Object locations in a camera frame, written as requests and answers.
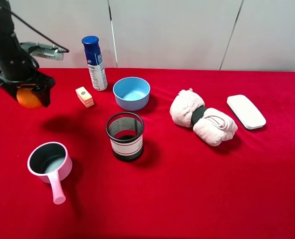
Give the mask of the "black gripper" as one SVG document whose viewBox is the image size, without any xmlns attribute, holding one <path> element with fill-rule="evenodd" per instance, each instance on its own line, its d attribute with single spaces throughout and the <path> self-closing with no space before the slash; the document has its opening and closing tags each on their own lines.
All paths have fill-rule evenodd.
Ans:
<svg viewBox="0 0 295 239">
<path fill-rule="evenodd" d="M 55 85 L 53 78 L 41 73 L 38 62 L 23 50 L 0 50 L 1 87 L 17 101 L 16 86 L 35 85 L 35 95 L 43 107 L 50 105 L 50 87 Z"/>
</svg>

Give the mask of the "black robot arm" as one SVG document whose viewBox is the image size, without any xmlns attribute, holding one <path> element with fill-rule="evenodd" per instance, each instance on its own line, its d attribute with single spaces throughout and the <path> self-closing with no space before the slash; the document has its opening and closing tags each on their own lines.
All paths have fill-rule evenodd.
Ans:
<svg viewBox="0 0 295 239">
<path fill-rule="evenodd" d="M 0 0 L 0 87 L 14 99 L 19 89 L 31 90 L 41 105 L 47 107 L 55 81 L 38 68 L 38 62 L 18 41 L 9 1 Z"/>
</svg>

